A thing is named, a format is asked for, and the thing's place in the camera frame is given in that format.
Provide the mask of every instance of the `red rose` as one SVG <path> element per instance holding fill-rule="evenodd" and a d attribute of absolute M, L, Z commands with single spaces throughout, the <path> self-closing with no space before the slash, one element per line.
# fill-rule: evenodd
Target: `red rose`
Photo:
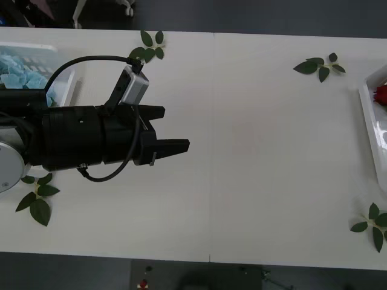
<path fill-rule="evenodd" d="M 146 285 L 148 285 L 148 281 L 146 281 L 145 279 L 142 280 L 141 283 L 140 283 L 141 289 L 146 289 Z"/>
<path fill-rule="evenodd" d="M 376 89 L 374 101 L 382 106 L 387 106 L 387 85 L 379 86 Z"/>

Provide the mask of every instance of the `cable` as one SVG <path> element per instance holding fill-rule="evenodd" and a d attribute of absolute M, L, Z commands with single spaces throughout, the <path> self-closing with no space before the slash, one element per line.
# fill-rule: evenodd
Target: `cable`
<path fill-rule="evenodd" d="M 85 168 L 77 168 L 77 170 L 80 172 L 80 174 L 82 174 L 83 177 L 85 177 L 86 179 L 93 181 L 93 182 L 104 182 L 104 181 L 107 181 L 107 180 L 110 180 L 110 179 L 116 177 L 125 168 L 125 166 L 132 159 L 134 149 L 137 145 L 138 137 L 140 135 L 140 113 L 138 111 L 138 106 L 134 106 L 134 114 L 135 114 L 134 137 L 132 139 L 132 144 L 131 144 L 131 147 L 129 149 L 129 152 L 128 152 L 125 160 L 121 163 L 120 167 L 117 168 L 112 174 L 110 174 L 106 177 L 103 177 L 103 178 L 91 177 Z"/>
<path fill-rule="evenodd" d="M 53 84 L 54 80 L 58 77 L 58 75 L 67 69 L 71 65 L 75 65 L 76 63 L 80 62 L 87 62 L 89 60 L 113 60 L 116 62 L 125 62 L 128 65 L 133 66 L 133 72 L 136 74 L 139 74 L 141 72 L 141 69 L 143 68 L 141 62 L 136 59 L 130 59 L 128 57 L 122 57 L 122 56 L 83 56 L 83 57 L 78 57 L 77 59 L 73 59 L 64 65 L 62 65 L 60 68 L 58 68 L 53 75 L 50 77 L 48 80 L 46 87 L 44 88 L 45 92 L 47 93 L 50 86 Z"/>

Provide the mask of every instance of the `flower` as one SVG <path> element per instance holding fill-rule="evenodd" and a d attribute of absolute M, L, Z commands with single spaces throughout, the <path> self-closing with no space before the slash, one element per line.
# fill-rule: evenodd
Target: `flower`
<path fill-rule="evenodd" d="M 374 101 L 382 106 L 387 106 L 387 85 L 379 86 L 376 89 Z"/>

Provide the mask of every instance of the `white tray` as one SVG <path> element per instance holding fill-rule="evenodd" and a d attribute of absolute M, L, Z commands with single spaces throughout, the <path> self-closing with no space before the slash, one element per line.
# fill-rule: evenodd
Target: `white tray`
<path fill-rule="evenodd" d="M 384 192 L 387 192 L 387 109 L 374 102 L 374 91 L 386 82 L 387 65 L 371 74 L 359 85 L 377 179 Z"/>

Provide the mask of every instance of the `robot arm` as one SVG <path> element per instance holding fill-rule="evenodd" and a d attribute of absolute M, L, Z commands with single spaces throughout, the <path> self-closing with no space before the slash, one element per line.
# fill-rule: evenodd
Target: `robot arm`
<path fill-rule="evenodd" d="M 163 118 L 165 109 L 139 105 L 149 82 L 136 60 L 119 58 L 128 65 L 104 105 L 48 108 L 45 95 L 55 77 L 74 63 L 95 59 L 107 57 L 65 64 L 45 89 L 0 91 L 0 192 L 25 176 L 29 165 L 48 171 L 77 168 L 87 179 L 102 182 L 130 160 L 153 165 L 156 159 L 188 151 L 188 140 L 157 140 L 150 121 Z M 105 178 L 90 177 L 87 167 L 102 162 L 122 165 Z"/>

